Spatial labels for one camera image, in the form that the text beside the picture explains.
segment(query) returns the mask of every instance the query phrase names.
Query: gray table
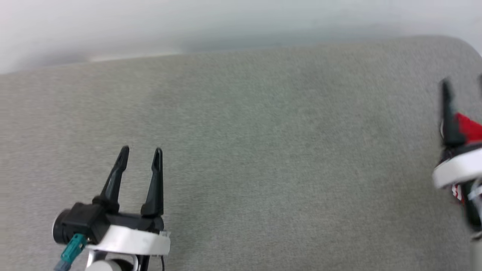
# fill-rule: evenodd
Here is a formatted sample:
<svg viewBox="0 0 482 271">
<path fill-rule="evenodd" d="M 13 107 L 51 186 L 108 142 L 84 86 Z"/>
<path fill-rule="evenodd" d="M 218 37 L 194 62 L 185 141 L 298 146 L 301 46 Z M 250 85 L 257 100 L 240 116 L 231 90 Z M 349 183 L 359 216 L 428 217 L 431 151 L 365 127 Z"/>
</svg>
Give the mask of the gray table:
<svg viewBox="0 0 482 271">
<path fill-rule="evenodd" d="M 482 122 L 481 72 L 467 44 L 420 37 L 1 76 L 4 270 L 53 268 L 54 218 L 101 190 L 125 144 L 124 212 L 164 151 L 167 270 L 468 270 L 461 208 L 431 172 L 438 83 Z"/>
</svg>

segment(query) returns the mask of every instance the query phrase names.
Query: red fabric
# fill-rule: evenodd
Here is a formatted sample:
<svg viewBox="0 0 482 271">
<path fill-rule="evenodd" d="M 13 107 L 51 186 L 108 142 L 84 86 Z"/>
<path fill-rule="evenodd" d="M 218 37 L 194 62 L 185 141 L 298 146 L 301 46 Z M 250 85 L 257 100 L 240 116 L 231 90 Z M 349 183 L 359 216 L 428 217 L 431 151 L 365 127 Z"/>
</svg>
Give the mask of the red fabric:
<svg viewBox="0 0 482 271">
<path fill-rule="evenodd" d="M 467 137 L 467 143 L 482 141 L 482 125 L 457 113 L 460 131 Z"/>
</svg>

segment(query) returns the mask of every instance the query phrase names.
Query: teal cable connector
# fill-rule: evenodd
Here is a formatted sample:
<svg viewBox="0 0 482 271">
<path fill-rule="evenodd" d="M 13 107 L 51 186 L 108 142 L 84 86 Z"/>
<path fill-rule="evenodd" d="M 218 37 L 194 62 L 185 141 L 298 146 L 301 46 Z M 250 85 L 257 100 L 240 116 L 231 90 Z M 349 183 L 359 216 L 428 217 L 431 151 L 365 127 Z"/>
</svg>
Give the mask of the teal cable connector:
<svg viewBox="0 0 482 271">
<path fill-rule="evenodd" d="M 54 271 L 69 271 L 75 258 L 84 250 L 86 245 L 87 239 L 82 234 L 76 233 L 62 252 L 61 259 L 55 266 Z"/>
</svg>

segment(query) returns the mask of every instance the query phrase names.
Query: white wall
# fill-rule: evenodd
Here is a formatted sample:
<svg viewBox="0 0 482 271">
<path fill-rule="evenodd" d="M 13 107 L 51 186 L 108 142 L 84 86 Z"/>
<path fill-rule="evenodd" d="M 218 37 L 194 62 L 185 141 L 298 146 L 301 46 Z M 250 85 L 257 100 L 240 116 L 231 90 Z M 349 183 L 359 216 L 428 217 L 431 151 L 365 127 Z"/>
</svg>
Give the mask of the white wall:
<svg viewBox="0 0 482 271">
<path fill-rule="evenodd" d="M 482 52 L 482 0 L 0 0 L 0 73 L 418 34 Z"/>
</svg>

